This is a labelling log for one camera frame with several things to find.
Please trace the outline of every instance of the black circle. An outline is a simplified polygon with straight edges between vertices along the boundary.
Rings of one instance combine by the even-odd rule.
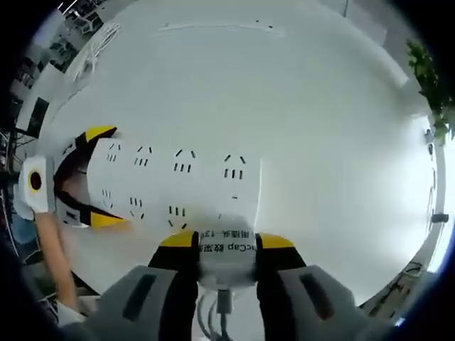
[[[41,188],[41,177],[37,172],[33,172],[30,175],[30,185],[34,190],[39,190]]]

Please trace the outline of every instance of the desk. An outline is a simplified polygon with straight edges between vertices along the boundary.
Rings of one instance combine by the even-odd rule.
[[[292,240],[360,304],[427,235],[432,162],[405,112],[407,76],[317,4],[137,1],[90,84],[45,118],[52,153],[89,126],[123,139],[262,157],[256,229]],[[103,292],[162,236],[64,229],[75,273]]]

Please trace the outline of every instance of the green plant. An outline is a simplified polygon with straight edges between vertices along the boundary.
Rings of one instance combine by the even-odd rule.
[[[434,137],[445,143],[448,133],[455,136],[455,101],[450,95],[447,86],[440,78],[432,57],[427,49],[419,43],[407,41],[409,66],[422,90],[420,94],[427,98],[434,117]]]

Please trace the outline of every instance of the white table surface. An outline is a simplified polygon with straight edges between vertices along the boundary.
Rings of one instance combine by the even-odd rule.
[[[260,155],[256,229],[292,240],[359,304],[414,256],[433,183],[422,122],[400,100],[407,76],[345,18],[292,0],[141,0],[114,21],[90,84],[46,116],[42,153],[114,124],[124,139]],[[99,292],[162,237],[64,229]]]

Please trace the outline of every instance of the human arm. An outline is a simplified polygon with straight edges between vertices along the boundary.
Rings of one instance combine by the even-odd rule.
[[[71,274],[70,264],[63,252],[59,226],[52,213],[35,214],[36,229],[44,255],[44,261],[55,281],[58,300],[68,308],[79,311],[76,285]]]

